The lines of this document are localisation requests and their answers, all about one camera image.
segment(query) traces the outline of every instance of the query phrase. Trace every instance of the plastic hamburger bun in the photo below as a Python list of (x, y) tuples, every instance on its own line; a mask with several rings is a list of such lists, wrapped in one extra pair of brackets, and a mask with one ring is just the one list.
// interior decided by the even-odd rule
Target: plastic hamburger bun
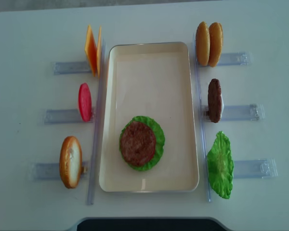
[(81, 175), (82, 152), (74, 136), (64, 139), (60, 152), (60, 177), (68, 189), (77, 187)]
[(196, 32), (196, 53), (198, 62), (206, 66), (208, 65), (210, 55), (210, 34), (208, 25), (201, 22)]
[(210, 57), (208, 64), (215, 67), (221, 57), (223, 47), (223, 28), (219, 23), (212, 23), (209, 27), (210, 33)]

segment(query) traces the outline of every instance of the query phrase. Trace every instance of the orange cheese slice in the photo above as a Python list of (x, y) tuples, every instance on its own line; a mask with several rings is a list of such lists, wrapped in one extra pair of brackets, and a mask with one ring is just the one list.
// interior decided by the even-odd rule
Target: orange cheese slice
[(101, 73), (101, 52), (102, 52), (102, 26), (98, 32), (98, 41), (97, 41), (97, 53), (96, 53), (96, 62), (97, 62), (97, 74), (100, 77)]
[(93, 76), (95, 76), (95, 73), (97, 71), (97, 66), (96, 66), (96, 45), (93, 37), (93, 32), (91, 29), (91, 26), (88, 25), (88, 30), (87, 30), (87, 36), (86, 36), (86, 44), (85, 44), (85, 52), (92, 70)]

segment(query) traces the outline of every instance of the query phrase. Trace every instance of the rectangular tray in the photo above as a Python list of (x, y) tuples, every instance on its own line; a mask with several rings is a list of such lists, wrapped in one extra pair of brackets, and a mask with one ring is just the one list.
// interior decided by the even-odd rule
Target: rectangular tray
[[(199, 182), (189, 54), (182, 42), (115, 46), (109, 54), (99, 183), (106, 192), (192, 191)], [(155, 119), (164, 154), (151, 170), (124, 162), (119, 136), (134, 116)]]

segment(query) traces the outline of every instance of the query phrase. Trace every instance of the green lettuce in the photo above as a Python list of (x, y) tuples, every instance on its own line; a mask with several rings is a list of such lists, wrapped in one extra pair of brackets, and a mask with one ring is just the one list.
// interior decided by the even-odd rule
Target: green lettuce
[(220, 131), (207, 155), (209, 182), (222, 198), (229, 199), (232, 190), (234, 161), (231, 156), (229, 138)]
[(121, 140), (122, 134), (124, 133), (125, 129), (133, 121), (142, 122), (142, 123), (146, 124), (147, 126), (149, 126), (153, 130), (154, 135), (155, 135), (155, 139), (156, 139), (156, 145), (155, 145), (154, 157), (148, 163), (146, 163), (145, 165), (140, 166), (140, 167), (136, 167), (136, 166), (133, 166), (131, 164), (128, 164), (128, 165), (137, 171), (148, 171), (151, 168), (153, 168), (159, 162), (161, 157), (163, 156), (164, 144), (165, 144), (164, 132), (163, 132), (162, 128), (160, 127), (160, 125), (154, 119), (147, 117), (147, 116), (135, 116), (133, 119), (131, 119), (131, 121), (124, 127), (124, 129), (121, 132), (121, 135), (119, 138), (119, 150), (120, 150), (120, 152), (121, 152), (120, 140)]

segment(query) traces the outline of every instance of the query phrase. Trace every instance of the white table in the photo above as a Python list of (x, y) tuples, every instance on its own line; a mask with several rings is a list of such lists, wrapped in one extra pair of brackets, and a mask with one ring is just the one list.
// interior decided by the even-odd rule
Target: white table
[[(275, 158), (279, 176), (235, 180), (230, 200), (208, 203), (200, 145), (200, 183), (191, 193), (109, 194), (96, 182), (95, 204), (85, 205), (88, 181), (67, 190), (59, 181), (31, 182), (30, 163), (57, 162), (67, 135), (81, 140), (85, 159), (93, 125), (38, 124), (41, 109), (75, 108), (88, 74), (51, 74), (51, 61), (81, 61), (87, 25), (103, 27), (117, 44), (192, 42), (198, 24), (223, 25), (223, 52), (250, 51), (252, 66), (208, 69), (227, 105), (262, 103), (263, 122), (219, 123), (235, 160)], [(212, 218), (232, 230), (289, 230), (289, 1), (213, 1), (0, 13), (0, 230), (66, 230), (86, 218)]]

